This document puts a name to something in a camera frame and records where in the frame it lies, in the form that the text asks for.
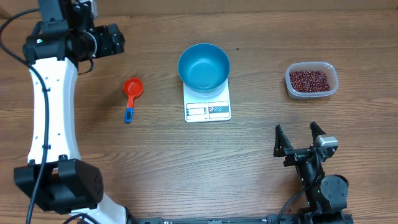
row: clear plastic container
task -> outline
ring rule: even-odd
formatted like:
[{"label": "clear plastic container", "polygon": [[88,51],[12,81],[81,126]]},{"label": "clear plastic container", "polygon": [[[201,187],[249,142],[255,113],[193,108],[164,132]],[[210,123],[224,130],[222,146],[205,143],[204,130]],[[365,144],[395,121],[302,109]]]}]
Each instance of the clear plastic container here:
[{"label": "clear plastic container", "polygon": [[[328,84],[330,85],[329,91],[316,92],[316,93],[301,93],[293,89],[292,83],[290,82],[290,73],[300,70],[307,71],[320,71],[325,72],[328,77]],[[336,69],[328,62],[300,62],[291,65],[285,74],[287,93],[293,99],[314,99],[323,96],[330,96],[334,94],[338,88],[338,79]]]}]

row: wooden surface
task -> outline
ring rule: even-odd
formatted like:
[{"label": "wooden surface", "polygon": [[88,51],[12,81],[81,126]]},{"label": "wooden surface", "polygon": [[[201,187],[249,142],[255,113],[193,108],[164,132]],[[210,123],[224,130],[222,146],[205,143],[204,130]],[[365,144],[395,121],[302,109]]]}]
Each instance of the wooden surface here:
[{"label": "wooden surface", "polygon": [[[397,10],[102,17],[96,24],[113,22],[126,51],[96,60],[94,72],[79,76],[75,121],[82,159],[101,169],[115,202],[137,217],[277,213],[300,182],[294,167],[272,156],[274,128],[281,124],[294,147],[308,147],[315,120],[339,139],[323,168],[349,180],[345,212],[356,223],[397,223]],[[11,24],[4,43],[21,52],[34,24]],[[231,121],[184,121],[177,61],[199,42],[219,45],[231,60]],[[314,60],[336,67],[338,91],[290,99],[287,67]],[[0,67],[0,222],[23,223],[29,200],[12,171],[26,165],[30,149],[32,84],[27,69],[3,51]],[[141,78],[145,92],[126,125],[122,85],[129,77]],[[302,198],[289,208],[303,206]],[[33,223],[65,218],[36,209]]]},{"label": "wooden surface", "polygon": [[[101,16],[223,12],[395,9],[398,0],[96,0]],[[38,0],[0,0],[9,15],[38,7]],[[31,14],[27,17],[39,17]]]}]

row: container of beans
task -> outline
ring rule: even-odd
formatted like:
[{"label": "container of beans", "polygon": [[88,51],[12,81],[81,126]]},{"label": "container of beans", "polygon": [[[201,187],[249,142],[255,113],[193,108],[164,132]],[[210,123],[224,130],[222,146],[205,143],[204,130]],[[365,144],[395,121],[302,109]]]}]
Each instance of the container of beans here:
[{"label": "container of beans", "polygon": [[334,94],[338,88],[335,68],[327,62],[300,62],[285,74],[287,93],[293,99],[314,99]]}]

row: blue handle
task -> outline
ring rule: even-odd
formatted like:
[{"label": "blue handle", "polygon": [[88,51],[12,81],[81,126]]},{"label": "blue handle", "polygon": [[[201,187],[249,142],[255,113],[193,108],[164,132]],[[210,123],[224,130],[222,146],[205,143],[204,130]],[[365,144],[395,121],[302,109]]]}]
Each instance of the blue handle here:
[{"label": "blue handle", "polygon": [[132,108],[126,108],[126,114],[124,114],[124,122],[126,124],[131,123],[131,121],[132,121],[132,112],[133,112]]}]

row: bowl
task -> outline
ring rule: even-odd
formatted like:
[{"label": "bowl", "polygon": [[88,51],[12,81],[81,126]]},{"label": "bowl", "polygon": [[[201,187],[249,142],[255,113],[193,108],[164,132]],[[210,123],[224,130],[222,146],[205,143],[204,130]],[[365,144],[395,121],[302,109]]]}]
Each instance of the bowl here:
[{"label": "bowl", "polygon": [[178,74],[191,90],[211,93],[225,87],[231,65],[227,54],[213,44],[195,44],[181,54]]},{"label": "bowl", "polygon": [[[328,77],[328,84],[330,85],[330,90],[316,92],[316,93],[302,93],[293,89],[292,83],[290,82],[290,73],[301,70],[325,72],[326,76]],[[307,100],[307,99],[314,99],[324,96],[330,96],[336,93],[338,88],[338,77],[336,69],[328,62],[294,63],[286,70],[285,79],[286,79],[287,93],[293,99]]]}]

